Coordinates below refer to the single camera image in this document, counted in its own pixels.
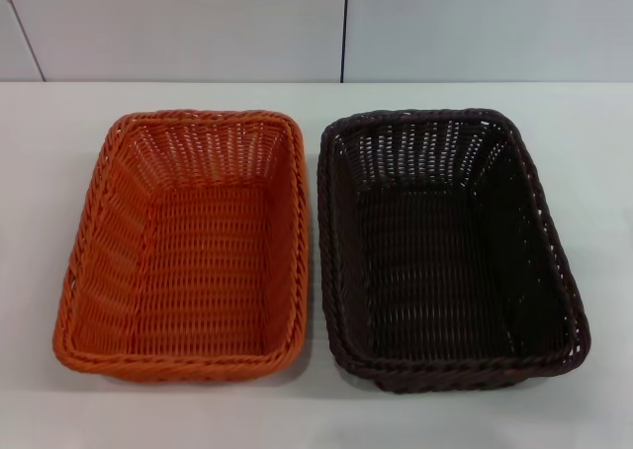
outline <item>orange wicker basket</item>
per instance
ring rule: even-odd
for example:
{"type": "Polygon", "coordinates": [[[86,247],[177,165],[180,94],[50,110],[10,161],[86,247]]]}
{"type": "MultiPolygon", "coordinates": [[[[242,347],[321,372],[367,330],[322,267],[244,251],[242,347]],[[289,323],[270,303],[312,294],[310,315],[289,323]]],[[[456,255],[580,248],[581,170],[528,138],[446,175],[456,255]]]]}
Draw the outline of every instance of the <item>orange wicker basket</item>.
{"type": "Polygon", "coordinates": [[[110,129],[63,283],[53,349],[134,382],[247,380],[304,343],[301,131],[266,111],[161,111],[110,129]]]}

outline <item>white wall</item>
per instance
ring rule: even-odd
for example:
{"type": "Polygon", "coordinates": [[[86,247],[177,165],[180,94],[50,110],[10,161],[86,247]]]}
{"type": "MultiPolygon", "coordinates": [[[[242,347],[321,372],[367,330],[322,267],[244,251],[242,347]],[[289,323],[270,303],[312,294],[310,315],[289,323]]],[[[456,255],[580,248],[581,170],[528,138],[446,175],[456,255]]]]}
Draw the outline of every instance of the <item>white wall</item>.
{"type": "Polygon", "coordinates": [[[47,80],[338,81],[344,0],[14,0],[47,80]]]}
{"type": "Polygon", "coordinates": [[[0,81],[14,80],[41,79],[11,4],[0,0],[0,81]]]}
{"type": "Polygon", "coordinates": [[[349,0],[345,81],[633,81],[633,0],[349,0]]]}

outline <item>table surface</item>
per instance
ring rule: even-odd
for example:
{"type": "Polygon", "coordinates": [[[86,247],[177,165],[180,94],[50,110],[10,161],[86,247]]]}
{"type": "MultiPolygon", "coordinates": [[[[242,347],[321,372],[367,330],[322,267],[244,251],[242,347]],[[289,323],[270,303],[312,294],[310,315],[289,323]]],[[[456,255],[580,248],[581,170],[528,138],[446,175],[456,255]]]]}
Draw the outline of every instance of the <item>table surface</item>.
{"type": "Polygon", "coordinates": [[[0,83],[0,447],[633,447],[633,84],[0,83]],[[585,364],[493,392],[395,396],[338,370],[320,308],[316,169],[332,121],[484,107],[521,130],[588,315],[585,364]],[[136,111],[269,109],[303,130],[311,189],[309,332],[286,372],[139,386],[62,367],[61,282],[109,125],[136,111]]]}

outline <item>basket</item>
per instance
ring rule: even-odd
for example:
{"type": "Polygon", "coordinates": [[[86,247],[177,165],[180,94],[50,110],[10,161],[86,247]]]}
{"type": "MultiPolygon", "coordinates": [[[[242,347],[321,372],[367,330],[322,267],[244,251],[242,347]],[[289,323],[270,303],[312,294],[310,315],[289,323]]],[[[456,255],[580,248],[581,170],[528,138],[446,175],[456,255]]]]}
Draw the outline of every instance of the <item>basket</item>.
{"type": "Polygon", "coordinates": [[[588,321],[514,124],[495,111],[376,111],[322,137],[329,345],[394,393],[492,389],[575,369],[588,321]]]}
{"type": "Polygon", "coordinates": [[[161,111],[110,129],[63,282],[53,349],[134,382],[287,367],[307,317],[303,140],[265,111],[161,111]]]}

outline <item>dark brown wicker basket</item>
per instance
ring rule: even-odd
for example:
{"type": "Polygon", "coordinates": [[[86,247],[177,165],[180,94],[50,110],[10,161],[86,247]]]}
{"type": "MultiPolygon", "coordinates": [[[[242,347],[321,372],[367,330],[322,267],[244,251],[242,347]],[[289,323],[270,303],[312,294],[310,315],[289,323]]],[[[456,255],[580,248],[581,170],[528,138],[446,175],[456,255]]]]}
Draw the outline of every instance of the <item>dark brown wicker basket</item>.
{"type": "Polygon", "coordinates": [[[495,111],[332,124],[318,225],[330,349],[383,390],[505,387],[587,357],[583,303],[536,168],[495,111]]]}

